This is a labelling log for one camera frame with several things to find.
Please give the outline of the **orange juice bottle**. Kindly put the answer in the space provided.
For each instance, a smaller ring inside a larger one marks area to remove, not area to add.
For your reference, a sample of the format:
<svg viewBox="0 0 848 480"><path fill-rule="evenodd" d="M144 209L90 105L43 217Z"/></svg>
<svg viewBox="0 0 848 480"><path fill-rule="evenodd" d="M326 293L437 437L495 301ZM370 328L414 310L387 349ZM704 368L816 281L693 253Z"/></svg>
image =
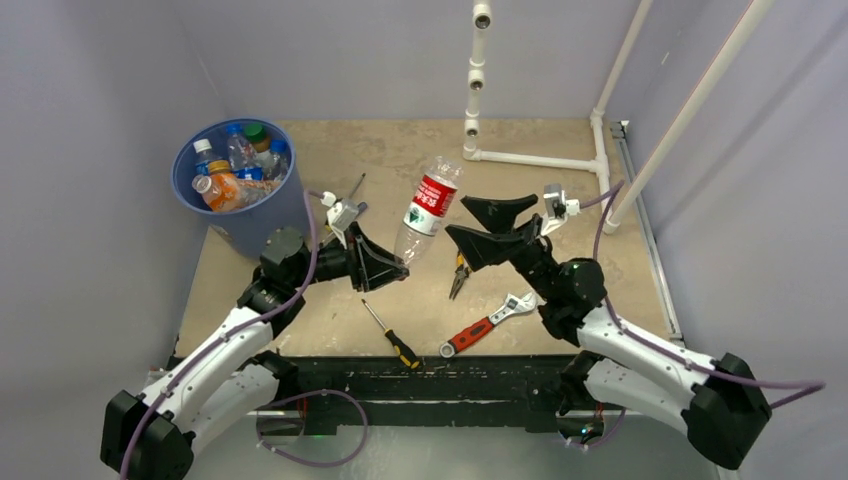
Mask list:
<svg viewBox="0 0 848 480"><path fill-rule="evenodd" d="M214 179L234 178L231 166L226 160L210 161L207 166L208 175Z"/></svg>

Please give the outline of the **green cap clear bottle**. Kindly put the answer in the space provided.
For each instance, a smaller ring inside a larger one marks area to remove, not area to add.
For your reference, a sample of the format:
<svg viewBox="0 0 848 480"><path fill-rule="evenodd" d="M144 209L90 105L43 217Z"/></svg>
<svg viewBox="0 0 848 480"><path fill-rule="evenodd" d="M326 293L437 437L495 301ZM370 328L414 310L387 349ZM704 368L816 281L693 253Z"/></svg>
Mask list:
<svg viewBox="0 0 848 480"><path fill-rule="evenodd" d="M273 165L271 137L265 127L259 123L250 123L244 128L245 137L255 151L255 159L264 169Z"/></svg>

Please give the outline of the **blue label bottle back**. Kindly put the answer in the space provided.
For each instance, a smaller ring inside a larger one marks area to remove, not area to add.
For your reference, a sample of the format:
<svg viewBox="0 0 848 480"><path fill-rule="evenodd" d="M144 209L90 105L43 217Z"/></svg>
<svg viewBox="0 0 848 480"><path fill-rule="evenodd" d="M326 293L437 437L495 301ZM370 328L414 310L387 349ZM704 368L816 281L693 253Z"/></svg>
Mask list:
<svg viewBox="0 0 848 480"><path fill-rule="evenodd" d="M221 156L213 149L211 142L206 138L194 141L192 146L196 153L195 173L197 175L208 175L209 165L221 160Z"/></svg>

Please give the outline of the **red label clear bottle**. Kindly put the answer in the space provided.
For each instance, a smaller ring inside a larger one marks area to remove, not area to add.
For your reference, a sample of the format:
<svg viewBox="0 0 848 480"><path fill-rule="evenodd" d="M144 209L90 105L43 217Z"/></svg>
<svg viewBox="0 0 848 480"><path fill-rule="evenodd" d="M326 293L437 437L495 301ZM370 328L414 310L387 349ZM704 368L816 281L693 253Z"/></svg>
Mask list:
<svg viewBox="0 0 848 480"><path fill-rule="evenodd" d="M417 183L405 209L394 244L394 255L410 267L434 242L459 190L463 169L460 163L436 156Z"/></svg>

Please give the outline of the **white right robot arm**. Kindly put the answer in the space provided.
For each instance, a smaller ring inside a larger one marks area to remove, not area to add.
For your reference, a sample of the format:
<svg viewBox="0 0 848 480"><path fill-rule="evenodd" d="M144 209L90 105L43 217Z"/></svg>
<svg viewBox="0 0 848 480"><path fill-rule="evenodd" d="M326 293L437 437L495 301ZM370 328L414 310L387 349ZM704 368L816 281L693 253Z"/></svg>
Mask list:
<svg viewBox="0 0 848 480"><path fill-rule="evenodd" d="M772 417L748 363L682 348L611 313L597 260L556 260L538 214L516 225L537 201L465 196L481 229L451 224L446 232L474 271L509 263L542 299L548 333L580 348L561 381L563 406L595 400L639 412L681 432L715 465L739 469Z"/></svg>

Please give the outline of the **yellow black screwdriver back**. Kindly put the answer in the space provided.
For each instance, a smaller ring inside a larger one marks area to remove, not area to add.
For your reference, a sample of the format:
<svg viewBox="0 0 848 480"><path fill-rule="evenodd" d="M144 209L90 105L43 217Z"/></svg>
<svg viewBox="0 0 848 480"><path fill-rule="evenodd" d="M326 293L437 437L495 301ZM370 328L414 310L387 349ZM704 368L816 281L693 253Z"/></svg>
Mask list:
<svg viewBox="0 0 848 480"><path fill-rule="evenodd" d="M361 174L361 175L357 178L357 180L356 180L356 182L354 183L354 185L353 185L352 189L349 191L348 198L351 198L351 199L352 199L352 198L354 197L354 195L357 193L357 191L359 190L360 186L362 185L362 183L363 183L363 181L364 181L365 177L366 177L366 173L364 173L364 172L363 172L363 173L362 173L362 174Z"/></svg>

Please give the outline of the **yellow black screwdriver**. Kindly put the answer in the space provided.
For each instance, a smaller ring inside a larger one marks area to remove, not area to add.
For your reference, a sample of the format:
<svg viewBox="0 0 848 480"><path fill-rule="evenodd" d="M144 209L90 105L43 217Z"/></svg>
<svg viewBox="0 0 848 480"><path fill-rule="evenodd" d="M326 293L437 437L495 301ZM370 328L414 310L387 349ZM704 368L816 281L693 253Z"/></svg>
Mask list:
<svg viewBox="0 0 848 480"><path fill-rule="evenodd" d="M354 195L357 193L357 191L359 190L360 186L362 185L362 183L363 183L363 181L364 181L365 177L366 177L366 173L364 173L364 172L363 172L363 173L362 173L362 174L361 174L361 175L357 178L357 180L356 180L356 182L354 183L354 185L353 185L352 189L349 191L348 198L351 198L351 199L352 199L352 198L354 197Z"/></svg>
<svg viewBox="0 0 848 480"><path fill-rule="evenodd" d="M365 299L362 299L361 303L364 305L371 317L383 329L384 337L389 341L397 358L403 363L403 365L409 368L410 370L418 369L421 366L421 361L418 355L413 351L413 349L410 348L403 340L401 340L393 329L387 327L387 325L382 321L382 319L378 316L375 310Z"/></svg>

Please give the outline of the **crushed orange label bottle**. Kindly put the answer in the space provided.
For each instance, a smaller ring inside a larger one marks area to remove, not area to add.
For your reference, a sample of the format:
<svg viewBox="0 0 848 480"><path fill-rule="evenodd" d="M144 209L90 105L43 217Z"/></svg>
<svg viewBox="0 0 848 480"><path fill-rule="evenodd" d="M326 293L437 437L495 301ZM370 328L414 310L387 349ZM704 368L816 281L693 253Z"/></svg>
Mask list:
<svg viewBox="0 0 848 480"><path fill-rule="evenodd" d="M239 179L229 173L197 175L191 183L204 203L217 213L233 212L258 203L280 184L279 180Z"/></svg>

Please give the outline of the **pepsi label clear bottle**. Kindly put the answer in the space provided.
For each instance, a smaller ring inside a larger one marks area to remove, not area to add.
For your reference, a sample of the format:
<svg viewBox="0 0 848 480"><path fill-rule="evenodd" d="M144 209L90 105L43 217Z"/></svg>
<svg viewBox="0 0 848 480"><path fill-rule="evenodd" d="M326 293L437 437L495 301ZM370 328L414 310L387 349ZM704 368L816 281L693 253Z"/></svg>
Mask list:
<svg viewBox="0 0 848 480"><path fill-rule="evenodd" d="M226 126L226 145L231 170L239 179L262 180L263 171L256 159L256 152L247 140L239 123Z"/></svg>

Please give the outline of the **blue plastic bin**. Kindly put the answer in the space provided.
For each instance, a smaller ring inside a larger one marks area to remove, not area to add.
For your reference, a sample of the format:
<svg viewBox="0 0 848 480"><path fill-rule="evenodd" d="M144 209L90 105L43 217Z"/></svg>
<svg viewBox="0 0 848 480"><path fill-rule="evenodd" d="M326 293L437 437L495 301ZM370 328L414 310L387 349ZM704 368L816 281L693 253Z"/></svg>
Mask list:
<svg viewBox="0 0 848 480"><path fill-rule="evenodd" d="M200 194L192 187L196 176L197 154L193 143L207 139L213 149L223 154L226 146L226 127L231 124L257 123L263 126L273 140L287 146L288 172L282 184L258 202L228 213L209 209ZM268 236L278 228L291 227L306 235L310 232L306 201L308 196L298 172L298 154L295 143L282 127L259 118L236 117L209 124L191 136L176 154L171 167L170 181L176 199L189 211L202 217L239 254L257 258L265 247Z"/></svg>

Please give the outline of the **yellow handled pliers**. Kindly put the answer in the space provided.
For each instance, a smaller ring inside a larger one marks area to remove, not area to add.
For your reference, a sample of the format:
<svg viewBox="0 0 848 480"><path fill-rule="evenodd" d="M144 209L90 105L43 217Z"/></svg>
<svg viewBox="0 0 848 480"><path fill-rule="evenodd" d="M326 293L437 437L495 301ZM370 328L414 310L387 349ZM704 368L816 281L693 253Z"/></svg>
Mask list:
<svg viewBox="0 0 848 480"><path fill-rule="evenodd" d="M470 273L471 269L467 265L465 258L460 252L458 252L456 255L456 268L454 271L453 282L449 292L450 300L456 299Z"/></svg>

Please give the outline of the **aluminium side rail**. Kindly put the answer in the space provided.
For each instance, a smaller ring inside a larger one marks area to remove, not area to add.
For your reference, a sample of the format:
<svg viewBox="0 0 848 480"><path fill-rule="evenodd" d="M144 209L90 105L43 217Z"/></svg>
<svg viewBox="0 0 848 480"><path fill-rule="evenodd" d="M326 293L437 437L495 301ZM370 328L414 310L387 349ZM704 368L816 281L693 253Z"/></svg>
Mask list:
<svg viewBox="0 0 848 480"><path fill-rule="evenodd" d="M627 122L612 122L609 130L619 155L625 178L628 182L633 182L636 177L636 169L634 168L630 151L626 140L626 124ZM670 341L677 345L685 345L684 337L680 329L677 314L673 304L672 297L667 284L667 278L663 268L662 260L657 248L654 232L644 206L644 202L640 196L635 200L633 211L638 217L638 223L641 228L641 234L648 251L652 275L654 278L657 293L660 299L665 331L669 334Z"/></svg>

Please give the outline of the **blue label bottle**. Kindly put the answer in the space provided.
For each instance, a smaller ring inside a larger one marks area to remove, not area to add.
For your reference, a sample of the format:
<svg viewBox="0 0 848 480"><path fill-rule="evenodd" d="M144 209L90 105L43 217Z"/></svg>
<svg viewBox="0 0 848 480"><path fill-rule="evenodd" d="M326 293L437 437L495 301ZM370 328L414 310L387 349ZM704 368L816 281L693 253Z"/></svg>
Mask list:
<svg viewBox="0 0 848 480"><path fill-rule="evenodd" d="M211 142L206 138L194 141L192 146L196 153L195 173L197 175L208 175L209 165L221 160L221 156L213 149Z"/></svg>
<svg viewBox="0 0 848 480"><path fill-rule="evenodd" d="M289 146L284 140L272 140L265 160L264 178L283 180L289 171Z"/></svg>

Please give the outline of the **red handled adjustable wrench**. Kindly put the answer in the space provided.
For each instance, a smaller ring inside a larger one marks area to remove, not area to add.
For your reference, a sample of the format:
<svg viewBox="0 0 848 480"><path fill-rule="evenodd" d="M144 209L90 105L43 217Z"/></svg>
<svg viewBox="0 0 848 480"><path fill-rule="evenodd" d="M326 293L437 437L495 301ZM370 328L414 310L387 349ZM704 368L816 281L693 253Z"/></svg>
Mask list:
<svg viewBox="0 0 848 480"><path fill-rule="evenodd" d="M507 294L497 310L446 340L439 348L439 355L442 358L454 357L473 346L506 319L532 312L537 303L536 294L533 292L527 292L521 297Z"/></svg>

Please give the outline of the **black table front rail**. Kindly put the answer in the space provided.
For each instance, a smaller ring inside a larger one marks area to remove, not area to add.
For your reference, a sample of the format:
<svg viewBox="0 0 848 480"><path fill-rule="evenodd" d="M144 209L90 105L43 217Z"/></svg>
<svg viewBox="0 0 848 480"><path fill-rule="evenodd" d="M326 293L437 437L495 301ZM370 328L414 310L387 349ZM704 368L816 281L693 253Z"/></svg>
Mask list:
<svg viewBox="0 0 848 480"><path fill-rule="evenodd" d="M389 356L282 357L266 351L246 360L272 373L272 397L292 410L293 395L339 390L306 403L309 435L340 426L514 427L557 431L567 414L591 414L595 401L567 398L563 374L570 355L460 355L424 358L410 370Z"/></svg>

